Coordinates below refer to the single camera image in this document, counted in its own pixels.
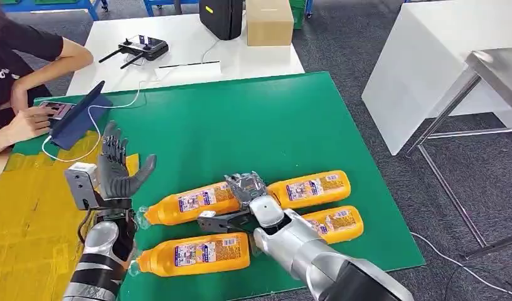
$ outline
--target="blue shelf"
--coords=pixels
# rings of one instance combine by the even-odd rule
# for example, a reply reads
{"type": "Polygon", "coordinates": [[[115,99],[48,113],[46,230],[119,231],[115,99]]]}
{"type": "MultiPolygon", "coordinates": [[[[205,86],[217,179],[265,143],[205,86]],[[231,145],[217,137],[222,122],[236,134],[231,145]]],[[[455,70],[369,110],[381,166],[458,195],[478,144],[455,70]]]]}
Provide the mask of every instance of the blue shelf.
{"type": "Polygon", "coordinates": [[[35,0],[21,0],[17,4],[2,4],[1,8],[6,13],[20,13],[28,11],[56,11],[68,9],[88,9],[94,21],[99,20],[95,8],[99,5],[101,0],[95,0],[92,4],[90,0],[79,0],[77,3],[64,3],[64,4],[35,4],[35,0]]]}
{"type": "MultiPolygon", "coordinates": [[[[197,3],[199,3],[199,0],[180,0],[180,4],[197,3]]],[[[174,5],[173,0],[143,0],[143,4],[145,4],[145,9],[149,17],[154,17],[154,13],[152,12],[153,5],[174,5]]]]}

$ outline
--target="robot forearm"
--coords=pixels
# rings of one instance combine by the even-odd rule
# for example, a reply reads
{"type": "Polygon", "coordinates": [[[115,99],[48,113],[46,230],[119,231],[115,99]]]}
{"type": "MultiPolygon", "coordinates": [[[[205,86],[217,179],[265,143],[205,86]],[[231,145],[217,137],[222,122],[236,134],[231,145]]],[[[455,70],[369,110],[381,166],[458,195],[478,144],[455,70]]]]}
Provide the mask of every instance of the robot forearm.
{"type": "Polygon", "coordinates": [[[64,301],[115,301],[134,249],[131,219],[97,223],[86,236],[84,251],[64,301]]]}
{"type": "Polygon", "coordinates": [[[317,301],[412,301],[411,293],[368,260],[332,249],[311,225],[291,209],[282,210],[271,196],[250,203],[261,228],[258,248],[310,289],[317,301]]]}

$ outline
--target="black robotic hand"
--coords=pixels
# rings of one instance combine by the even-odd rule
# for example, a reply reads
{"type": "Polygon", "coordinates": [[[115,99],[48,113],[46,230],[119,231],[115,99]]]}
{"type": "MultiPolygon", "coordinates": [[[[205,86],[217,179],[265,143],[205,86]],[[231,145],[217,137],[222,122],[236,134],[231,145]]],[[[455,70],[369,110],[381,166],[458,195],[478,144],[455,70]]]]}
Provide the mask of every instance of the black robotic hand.
{"type": "Polygon", "coordinates": [[[103,199],[129,198],[138,191],[156,166],[156,155],[149,155],[134,176],[127,169],[127,139],[120,140],[121,130],[110,121],[103,135],[101,155],[97,158],[103,199]]]}

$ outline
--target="white cable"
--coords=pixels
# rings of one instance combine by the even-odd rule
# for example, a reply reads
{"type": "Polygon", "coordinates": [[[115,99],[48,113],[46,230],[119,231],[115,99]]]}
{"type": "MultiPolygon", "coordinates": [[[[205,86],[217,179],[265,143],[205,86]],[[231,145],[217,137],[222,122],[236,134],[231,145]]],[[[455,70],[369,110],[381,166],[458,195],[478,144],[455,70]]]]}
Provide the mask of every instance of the white cable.
{"type": "Polygon", "coordinates": [[[220,41],[219,39],[215,40],[215,43],[214,43],[210,48],[208,48],[208,50],[206,50],[206,52],[204,52],[204,53],[203,53],[203,56],[201,57],[201,63],[204,63],[204,62],[205,62],[205,57],[206,57],[206,55],[208,54],[208,52],[210,52],[210,50],[212,50],[212,49],[215,47],[215,45],[216,45],[216,44],[217,44],[217,42],[219,42],[219,41],[220,41]]]}
{"type": "Polygon", "coordinates": [[[78,157],[78,158],[76,158],[76,159],[72,159],[72,160],[63,160],[63,159],[59,159],[59,158],[57,158],[57,157],[55,157],[55,156],[53,156],[53,155],[49,154],[47,151],[45,151],[45,144],[46,144],[49,140],[51,140],[51,138],[53,138],[53,136],[51,136],[51,135],[49,135],[49,136],[48,136],[48,137],[43,141],[43,143],[42,143],[42,145],[41,145],[41,150],[42,150],[46,155],[48,155],[49,157],[51,157],[52,159],[54,159],[54,160],[58,160],[58,161],[61,161],[61,162],[75,162],[75,161],[78,161],[78,160],[80,160],[80,159],[83,159],[84,157],[87,157],[89,154],[91,154],[91,153],[95,150],[95,148],[97,147],[97,145],[98,145],[98,144],[99,144],[99,142],[101,141],[101,131],[99,130],[99,127],[97,126],[97,123],[95,123],[95,120],[94,120],[94,119],[93,119],[93,117],[92,117],[92,113],[91,113],[90,109],[91,109],[91,108],[127,108],[127,107],[130,107],[130,106],[131,106],[131,105],[133,105],[133,104],[136,102],[136,100],[138,99],[138,96],[139,96],[139,94],[140,94],[141,84],[142,84],[142,83],[156,83],[156,82],[160,82],[160,81],[147,81],[147,80],[142,80],[141,82],[139,82],[139,83],[138,83],[138,90],[137,90],[137,92],[136,92],[136,96],[134,97],[134,99],[133,99],[130,103],[128,103],[128,104],[126,104],[126,105],[118,105],[118,106],[115,106],[115,107],[108,107],[108,106],[106,106],[106,107],[105,107],[105,106],[102,106],[102,105],[91,105],[91,106],[89,106],[89,107],[88,107],[88,115],[90,116],[90,120],[92,121],[93,126],[95,127],[95,131],[97,132],[98,137],[97,137],[97,141],[96,141],[95,145],[93,146],[93,148],[92,148],[88,153],[86,153],[84,156],[81,156],[81,157],[78,157]]]}
{"type": "Polygon", "coordinates": [[[457,262],[457,261],[455,261],[455,260],[451,259],[451,258],[450,258],[450,257],[448,257],[448,256],[443,255],[441,252],[437,251],[437,249],[432,245],[432,243],[431,243],[429,240],[427,240],[426,238],[424,238],[424,237],[422,237],[422,236],[420,236],[420,235],[418,235],[418,234],[416,234],[416,233],[414,233],[414,232],[411,232],[411,234],[412,234],[412,235],[414,235],[414,236],[416,236],[416,237],[418,237],[418,238],[420,238],[421,240],[424,240],[428,245],[430,245],[430,247],[431,247],[431,248],[432,248],[432,249],[433,249],[433,250],[434,250],[434,251],[435,251],[439,256],[441,256],[442,258],[444,258],[444,259],[446,259],[446,260],[451,261],[452,263],[455,263],[456,265],[459,265],[459,266],[460,266],[460,267],[462,267],[465,271],[469,272],[472,276],[476,277],[476,279],[478,279],[479,281],[481,281],[481,282],[485,283],[485,285],[487,285],[487,286],[489,286],[489,287],[491,287],[491,288],[494,288],[495,290],[499,290],[500,292],[504,292],[504,293],[508,293],[508,294],[512,295],[512,292],[510,292],[510,291],[508,291],[508,290],[506,290],[506,289],[503,289],[503,288],[501,288],[501,287],[497,287],[497,286],[495,286],[495,285],[490,284],[489,282],[487,282],[487,281],[483,280],[480,276],[476,275],[476,274],[475,274],[474,272],[472,272],[470,269],[468,269],[467,267],[465,267],[464,265],[462,265],[461,263],[459,263],[459,262],[457,262]]]}

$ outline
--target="white desk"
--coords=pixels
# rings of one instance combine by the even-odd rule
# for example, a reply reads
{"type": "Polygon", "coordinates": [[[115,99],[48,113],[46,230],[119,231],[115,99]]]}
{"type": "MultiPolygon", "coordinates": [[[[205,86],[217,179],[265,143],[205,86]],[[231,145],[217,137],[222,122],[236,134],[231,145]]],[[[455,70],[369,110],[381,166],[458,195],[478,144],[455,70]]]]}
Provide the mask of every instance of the white desk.
{"type": "MultiPolygon", "coordinates": [[[[512,47],[512,0],[452,0],[402,6],[362,98],[391,154],[465,82],[472,50],[512,47]]],[[[512,110],[481,82],[451,115],[512,110]]]]}
{"type": "MultiPolygon", "coordinates": [[[[198,14],[94,22],[85,46],[92,52],[95,63],[75,72],[67,95],[86,94],[101,80],[106,81],[104,92],[136,90],[140,81],[158,79],[154,69],[159,66],[199,63],[216,40],[202,25],[198,14]],[[126,55],[119,54],[97,63],[116,50],[125,38],[137,34],[166,40],[169,52],[143,66],[131,65],[123,70],[119,67],[124,64],[126,55]]],[[[221,73],[202,73],[198,67],[181,66],[166,75],[161,83],[144,83],[142,88],[304,73],[293,45],[248,47],[246,40],[243,19],[240,37],[219,41],[206,55],[205,61],[221,61],[221,73]]]]}

